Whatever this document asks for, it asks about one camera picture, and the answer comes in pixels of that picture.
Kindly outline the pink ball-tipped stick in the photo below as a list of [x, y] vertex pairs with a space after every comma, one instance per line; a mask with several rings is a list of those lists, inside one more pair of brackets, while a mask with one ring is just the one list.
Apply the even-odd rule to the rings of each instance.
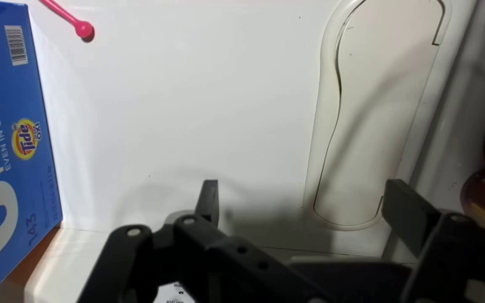
[[56, 15], [67, 21], [74, 29], [75, 34], [82, 40], [88, 40], [93, 36], [94, 27], [88, 21], [78, 19], [73, 14], [63, 8], [58, 0], [38, 0]]

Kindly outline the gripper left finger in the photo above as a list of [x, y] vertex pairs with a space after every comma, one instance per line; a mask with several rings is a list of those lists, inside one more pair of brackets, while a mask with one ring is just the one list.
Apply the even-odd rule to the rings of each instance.
[[153, 303], [180, 283], [195, 303], [324, 303], [301, 274], [218, 229], [218, 181], [205, 180], [195, 210], [158, 231], [121, 226], [108, 239], [77, 303]]

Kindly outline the white washing machine dispenser lid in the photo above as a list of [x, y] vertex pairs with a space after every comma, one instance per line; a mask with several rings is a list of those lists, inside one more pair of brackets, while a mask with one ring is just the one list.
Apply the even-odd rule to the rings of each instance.
[[337, 231], [381, 218], [452, 17], [451, 0], [339, 0], [320, 48], [303, 207]]

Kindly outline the blue detergent box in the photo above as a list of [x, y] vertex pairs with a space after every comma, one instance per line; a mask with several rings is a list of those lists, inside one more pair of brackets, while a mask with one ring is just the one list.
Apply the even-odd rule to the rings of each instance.
[[0, 283], [61, 220], [29, 10], [0, 2]]

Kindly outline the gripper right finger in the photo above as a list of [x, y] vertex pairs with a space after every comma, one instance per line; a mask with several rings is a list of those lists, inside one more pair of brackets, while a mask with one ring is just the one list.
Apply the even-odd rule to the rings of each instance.
[[485, 228], [433, 207], [403, 180], [387, 180], [381, 206], [391, 231], [417, 259], [401, 303], [473, 303], [469, 281], [485, 284]]

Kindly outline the white washing machine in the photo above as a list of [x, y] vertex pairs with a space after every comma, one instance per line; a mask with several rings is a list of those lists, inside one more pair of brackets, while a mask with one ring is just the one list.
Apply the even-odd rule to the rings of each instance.
[[[304, 188], [320, 48], [339, 0], [59, 0], [92, 42], [38, 0], [31, 15], [64, 219], [24, 303], [75, 303], [112, 229], [159, 228], [220, 185], [221, 228], [274, 253], [380, 260], [383, 219], [337, 231]], [[395, 177], [410, 179], [476, 0], [451, 0]]]
[[[466, 215], [461, 190], [485, 169], [484, 140], [485, 0], [478, 0], [411, 188], [440, 211]], [[469, 281], [466, 297], [485, 303], [485, 284]]]

